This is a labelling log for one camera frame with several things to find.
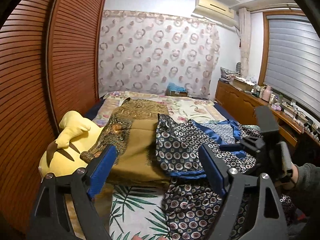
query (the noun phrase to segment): wooden desk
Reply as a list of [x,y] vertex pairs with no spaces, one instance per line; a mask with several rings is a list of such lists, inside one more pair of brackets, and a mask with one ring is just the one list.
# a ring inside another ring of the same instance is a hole
[[254,115],[255,108],[258,106],[268,106],[279,124],[279,133],[293,147],[297,146],[302,134],[307,134],[320,145],[312,135],[305,132],[304,127],[297,124],[297,122],[286,113],[273,110],[268,102],[246,94],[243,91],[239,91],[230,84],[221,81],[218,82],[216,101],[241,124],[257,125]]

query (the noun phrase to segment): window blind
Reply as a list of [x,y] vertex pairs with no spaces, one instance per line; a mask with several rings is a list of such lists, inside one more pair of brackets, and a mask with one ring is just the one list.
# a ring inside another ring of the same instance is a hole
[[270,15],[265,84],[320,117],[320,39],[306,17]]

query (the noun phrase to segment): wooden window frame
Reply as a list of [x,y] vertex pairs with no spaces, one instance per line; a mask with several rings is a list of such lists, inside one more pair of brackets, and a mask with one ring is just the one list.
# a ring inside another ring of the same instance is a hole
[[269,20],[267,16],[269,15],[297,15],[306,16],[302,11],[291,11],[291,10],[275,10],[263,12],[263,52],[261,60],[261,69],[258,80],[258,85],[263,86],[264,79],[267,71],[268,64],[268,54],[269,54]]

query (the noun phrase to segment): blue gripper pad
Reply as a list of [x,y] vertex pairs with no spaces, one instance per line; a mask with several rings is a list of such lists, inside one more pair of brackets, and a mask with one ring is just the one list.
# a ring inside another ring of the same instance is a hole
[[206,144],[203,144],[199,147],[198,154],[210,186],[216,194],[223,198],[229,188],[227,174],[228,166],[222,159],[217,158]]
[[102,158],[98,164],[93,162],[97,161],[98,158],[94,158],[89,164],[97,165],[94,172],[90,176],[90,187],[87,191],[88,196],[93,199],[95,195],[101,192],[101,189],[106,182],[106,179],[111,171],[111,168],[117,157],[116,147],[113,145],[106,146],[106,148],[101,153]]

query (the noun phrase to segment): bed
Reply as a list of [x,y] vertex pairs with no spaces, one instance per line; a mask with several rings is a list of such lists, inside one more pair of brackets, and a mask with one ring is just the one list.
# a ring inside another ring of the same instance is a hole
[[[112,111],[121,106],[126,98],[147,99],[166,105],[169,115],[176,122],[185,122],[189,119],[199,123],[234,120],[225,109],[213,101],[129,91],[106,94],[86,113],[85,117],[103,127],[107,124]],[[165,192],[166,189],[156,187],[105,184],[101,193],[96,196],[94,205],[112,239],[126,240],[138,234],[143,239],[154,240],[160,236],[168,236],[168,228],[161,209]],[[75,234],[85,239],[69,195],[66,196],[66,201]],[[139,217],[144,218],[143,223],[134,219],[137,217],[136,212]]]

